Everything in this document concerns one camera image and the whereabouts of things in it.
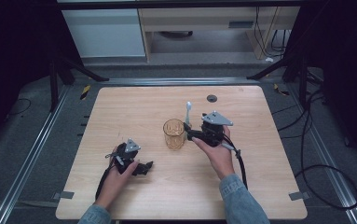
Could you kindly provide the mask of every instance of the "black metal stand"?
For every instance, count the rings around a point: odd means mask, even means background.
[[[308,73],[308,62],[307,58],[311,51],[311,42],[316,39],[319,35],[320,22],[324,20],[324,10],[329,5],[330,0],[324,3],[321,10],[318,12],[309,28],[304,32],[302,36],[297,40],[295,45],[284,55],[284,57],[278,62],[274,63],[270,67],[261,71],[260,73],[247,77],[248,79],[260,79],[272,71],[286,66],[286,70],[283,74],[283,80],[285,82],[294,81],[295,77],[299,76],[299,102],[303,106],[307,101],[307,73]]]
[[[117,2],[85,2],[85,3],[38,3],[33,5],[34,8],[47,8],[49,10],[82,10],[82,9],[128,9],[128,8],[177,8],[177,7],[296,7],[296,6],[309,6],[313,4],[318,4],[324,0],[259,0],[259,1],[245,1],[245,0],[199,0],[199,1],[186,1],[186,0],[175,0],[175,1],[159,1],[159,0],[149,0],[149,1],[117,1]],[[54,48],[55,45],[50,45],[51,39],[48,39],[46,46],[51,46]],[[52,52],[52,61],[57,64],[57,73],[63,79],[64,84],[72,84],[74,82],[74,77],[71,75],[67,69],[66,65],[74,67],[84,75],[93,78],[96,81],[107,81],[108,78],[99,77],[96,74],[90,72],[85,67],[69,60],[66,57],[57,54],[58,51],[50,50]],[[289,57],[284,57],[278,63],[275,63],[267,68],[265,71],[253,76],[248,77],[249,79],[259,79],[265,76],[269,72],[291,63],[295,58],[295,54]],[[55,86],[51,86],[52,91],[57,91]],[[57,102],[56,92],[52,93],[52,108],[54,109],[54,103]]]
[[[49,29],[47,28],[43,20],[40,18],[38,13],[34,12],[34,6],[21,5],[21,11],[27,16],[29,20],[32,20],[35,31],[39,34],[41,44],[42,46],[44,46],[44,51],[48,55],[51,94],[50,111],[53,111],[59,102],[59,88],[57,79],[58,75],[64,85],[72,85],[75,81],[75,78],[70,71],[72,68],[78,70],[85,76],[88,76],[98,82],[109,80],[109,78],[100,77],[92,73],[90,70],[86,69],[83,65],[78,64],[73,60],[70,60],[65,57],[63,53],[59,50],[58,45],[54,41],[53,36],[51,35]]]

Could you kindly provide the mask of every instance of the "hand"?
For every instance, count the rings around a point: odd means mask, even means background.
[[[230,137],[230,130],[226,125],[224,125],[224,133],[227,137]],[[229,149],[222,145],[210,147],[201,139],[195,137],[192,138],[192,141],[208,156],[211,166],[218,174],[219,179],[222,180],[228,175],[235,174]]]
[[[116,166],[111,168],[107,178],[103,183],[100,195],[94,204],[97,204],[109,211],[111,209],[112,203],[128,182],[135,168],[137,168],[138,163],[138,161],[134,161],[128,166],[123,174],[119,173]]]

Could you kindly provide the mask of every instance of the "wooden tabletop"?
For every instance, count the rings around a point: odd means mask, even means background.
[[[215,103],[207,101],[209,94],[217,96]],[[136,159],[154,165],[147,175],[130,179],[113,206],[113,219],[225,219],[220,181],[207,156],[193,142],[171,150],[164,140],[164,122],[185,120],[187,101],[195,130],[201,114],[214,110],[234,122],[230,138],[241,149],[249,191],[269,219],[306,217],[303,201],[289,197],[298,187],[260,87],[169,86],[100,90],[64,188],[74,197],[60,200],[57,218],[82,217],[108,166],[104,156],[132,138],[142,148]]]

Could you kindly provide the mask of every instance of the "black cable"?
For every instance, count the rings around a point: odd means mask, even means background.
[[[20,98],[17,101],[27,101],[29,104],[27,105],[26,108],[24,108],[23,110],[19,111],[19,112],[14,112],[14,113],[9,113],[9,115],[18,115],[23,113],[24,111],[28,110],[31,106],[31,100],[27,99],[27,98]]]
[[[306,122],[304,124],[304,127],[303,127],[303,131],[302,131],[302,135],[301,135],[301,144],[300,144],[300,167],[301,167],[301,170],[300,172],[298,172],[295,177],[298,177],[299,175],[302,175],[303,176],[303,180],[305,181],[306,183],[306,186],[309,188],[309,190],[318,198],[320,199],[321,201],[323,201],[324,203],[328,204],[329,206],[331,207],[334,207],[336,209],[339,209],[339,210],[349,210],[349,209],[352,209],[352,208],[355,208],[357,206],[357,199],[356,199],[356,203],[353,204],[353,205],[350,205],[350,206],[340,206],[340,205],[336,205],[334,203],[331,203],[329,201],[327,201],[325,198],[323,198],[320,194],[318,194],[310,185],[309,185],[309,182],[307,180],[307,177],[306,177],[306,171],[308,170],[311,170],[311,169],[314,169],[314,168],[319,168],[319,167],[322,167],[322,168],[328,168],[328,169],[332,169],[338,173],[340,173],[341,175],[344,176],[344,178],[346,180],[348,180],[351,185],[354,187],[355,191],[356,191],[356,195],[357,195],[357,187],[355,185],[355,183],[353,182],[353,180],[347,175],[345,174],[344,172],[342,172],[341,170],[337,169],[336,167],[333,167],[333,166],[329,166],[329,165],[324,165],[324,164],[315,164],[315,165],[311,165],[309,167],[306,167],[304,168],[304,136],[305,136],[305,131],[306,131],[306,127],[307,127],[307,124],[309,122],[309,117],[311,116],[310,114],[310,104],[312,102],[312,97],[314,97],[316,94],[320,93],[321,91],[315,91],[310,97],[309,97],[309,100],[307,102],[307,108],[305,108],[306,111],[308,111],[308,115],[307,115],[307,118],[306,118]]]
[[[259,26],[258,19],[259,19],[259,7],[256,7],[255,22],[254,22],[254,38],[255,38],[257,44],[259,45],[259,47],[262,50],[263,54],[265,54],[266,56],[271,57],[271,58],[280,56],[280,55],[268,53],[267,47],[265,46],[265,41],[264,41],[263,36],[262,36],[262,32],[260,31],[260,26]],[[262,40],[262,44],[259,42],[259,39],[256,36],[256,27],[257,27],[257,29],[259,31],[259,35],[260,35],[260,38]]]
[[[303,118],[303,116],[306,114],[306,112],[307,112],[307,110],[304,110],[303,113],[300,115],[300,117],[298,117],[294,122],[286,125],[285,127],[282,127],[280,129],[278,129],[277,131],[280,132],[282,130],[285,130],[287,128],[290,128],[290,127],[294,126],[295,124],[297,124],[301,120],[301,118]]]
[[[248,183],[247,183],[247,174],[245,172],[245,166],[244,166],[244,161],[242,160],[241,157],[241,150],[236,149],[234,146],[233,142],[230,140],[230,138],[224,134],[224,140],[231,146],[233,147],[234,151],[236,152],[236,158],[239,160],[240,164],[240,169],[241,169],[241,177],[242,177],[242,183],[245,185],[245,188],[248,189]]]
[[[312,127],[312,115],[309,115],[311,117],[311,124],[309,125],[309,127],[306,129],[305,134],[307,134],[309,132],[309,130]],[[281,139],[288,139],[288,138],[297,138],[297,137],[301,137],[302,134],[300,135],[296,135],[296,136],[287,136],[287,137],[281,137]]]
[[[271,115],[280,113],[280,112],[282,112],[282,111],[285,111],[285,110],[287,110],[287,109],[290,109],[290,108],[293,108],[293,107],[296,107],[296,106],[297,106],[297,105],[291,105],[291,106],[288,106],[288,107],[286,107],[286,108],[284,108],[284,109],[274,111],[274,112],[271,113]]]
[[[284,52],[284,51],[285,51],[285,48],[286,48],[286,47],[285,47],[285,32],[286,32],[286,30],[283,31],[282,46],[280,46],[280,47],[276,47],[276,46],[273,45],[274,40],[275,40],[275,38],[276,38],[276,36],[277,36],[278,30],[276,30],[276,31],[274,32],[274,35],[273,35],[273,37],[271,38],[271,48],[272,48],[274,51],[277,51],[277,52]]]
[[[282,59],[282,55],[285,54],[285,36],[286,36],[286,30],[283,30],[283,36],[282,36],[282,52],[280,54],[280,59]]]

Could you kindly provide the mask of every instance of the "glass cup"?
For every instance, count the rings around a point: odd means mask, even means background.
[[[164,138],[169,149],[179,149],[184,145],[184,123],[179,119],[169,119],[163,125]]]

